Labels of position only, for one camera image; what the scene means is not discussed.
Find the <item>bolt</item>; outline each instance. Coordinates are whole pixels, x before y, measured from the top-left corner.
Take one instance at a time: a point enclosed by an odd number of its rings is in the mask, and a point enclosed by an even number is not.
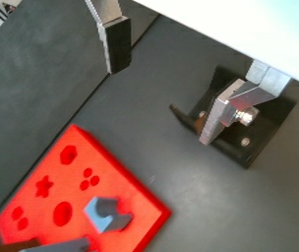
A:
[[[243,111],[237,111],[235,117],[236,117],[236,120],[245,126],[249,126],[251,123],[253,122],[253,120],[256,119],[257,117],[257,114],[259,114],[259,110],[251,106],[248,108],[245,108]]]
[[[241,145],[243,147],[245,147],[248,144],[249,144],[249,138],[243,138],[243,139],[241,139],[241,142],[240,142],[240,145]]]
[[[205,114],[205,111],[200,111],[197,114],[197,118],[200,118]]]

